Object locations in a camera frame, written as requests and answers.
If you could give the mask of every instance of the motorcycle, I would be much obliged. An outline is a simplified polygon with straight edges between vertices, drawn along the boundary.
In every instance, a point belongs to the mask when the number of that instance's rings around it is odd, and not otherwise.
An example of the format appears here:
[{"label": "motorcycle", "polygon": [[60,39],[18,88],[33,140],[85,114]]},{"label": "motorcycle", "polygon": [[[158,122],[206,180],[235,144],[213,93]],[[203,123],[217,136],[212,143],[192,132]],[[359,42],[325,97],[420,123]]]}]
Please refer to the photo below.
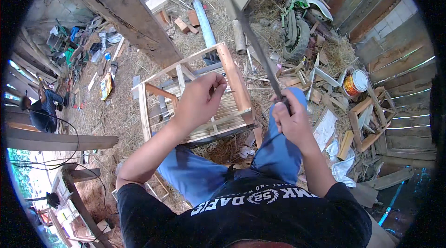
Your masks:
[{"label": "motorcycle", "polygon": [[283,57],[296,65],[304,58],[309,41],[309,27],[302,19],[307,12],[324,22],[333,20],[324,0],[285,0],[282,13],[282,27],[285,28]]}]

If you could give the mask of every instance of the blue jeans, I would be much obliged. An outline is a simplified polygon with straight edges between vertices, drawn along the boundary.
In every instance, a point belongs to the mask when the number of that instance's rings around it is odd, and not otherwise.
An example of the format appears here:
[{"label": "blue jeans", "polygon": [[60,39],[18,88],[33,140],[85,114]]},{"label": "blue jeans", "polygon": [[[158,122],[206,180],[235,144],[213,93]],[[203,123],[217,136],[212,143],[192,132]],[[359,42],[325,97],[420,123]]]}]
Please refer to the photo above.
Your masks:
[{"label": "blue jeans", "polygon": [[[306,109],[304,93],[289,87]],[[237,170],[234,179],[246,177],[275,178],[286,183],[296,184],[302,155],[296,145],[277,130],[276,122],[269,111],[268,130],[262,146],[254,155],[248,169]],[[161,165],[158,172],[177,189],[193,206],[209,200],[217,189],[225,184],[228,168],[195,155],[182,145],[176,146]]]}]

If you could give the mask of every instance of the knife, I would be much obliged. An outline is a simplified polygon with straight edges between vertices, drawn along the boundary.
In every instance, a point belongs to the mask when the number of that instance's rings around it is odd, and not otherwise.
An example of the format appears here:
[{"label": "knife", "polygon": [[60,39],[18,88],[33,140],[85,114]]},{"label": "knife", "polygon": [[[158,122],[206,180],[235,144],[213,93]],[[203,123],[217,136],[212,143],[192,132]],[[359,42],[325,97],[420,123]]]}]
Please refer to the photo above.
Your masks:
[{"label": "knife", "polygon": [[271,87],[274,89],[274,92],[276,93],[276,99],[274,100],[274,103],[282,102],[283,104],[285,104],[286,108],[288,109],[289,115],[291,115],[291,108],[289,106],[289,101],[286,96],[282,95],[281,87],[276,80],[276,76],[272,72],[271,66],[268,63],[268,60],[260,46],[259,41],[257,40],[257,37],[255,36],[253,30],[251,29],[251,27],[249,25],[248,19],[245,17],[243,12],[239,9],[239,6],[237,5],[237,3],[234,0],[230,0],[230,1],[232,3],[234,11],[236,12],[237,19],[239,20],[239,22],[241,23],[241,25],[243,27],[246,37],[251,42],[251,45],[253,46],[253,49],[259,58],[260,64],[263,66],[263,68],[266,71],[269,82],[271,83]]}]

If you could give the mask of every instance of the pvc pipe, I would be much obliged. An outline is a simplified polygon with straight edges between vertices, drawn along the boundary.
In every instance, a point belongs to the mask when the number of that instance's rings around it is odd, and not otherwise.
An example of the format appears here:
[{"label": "pvc pipe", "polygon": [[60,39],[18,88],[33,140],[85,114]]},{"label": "pvc pipe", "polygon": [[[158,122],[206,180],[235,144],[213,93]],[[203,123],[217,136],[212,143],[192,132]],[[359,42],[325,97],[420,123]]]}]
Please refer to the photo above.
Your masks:
[{"label": "pvc pipe", "polygon": [[204,12],[203,5],[200,0],[193,0],[193,8],[198,16],[198,21],[200,22],[201,31],[203,32],[204,42],[206,43],[206,47],[210,48],[214,44],[217,44],[215,41],[214,33],[210,27],[209,21],[207,20],[206,13]]}]

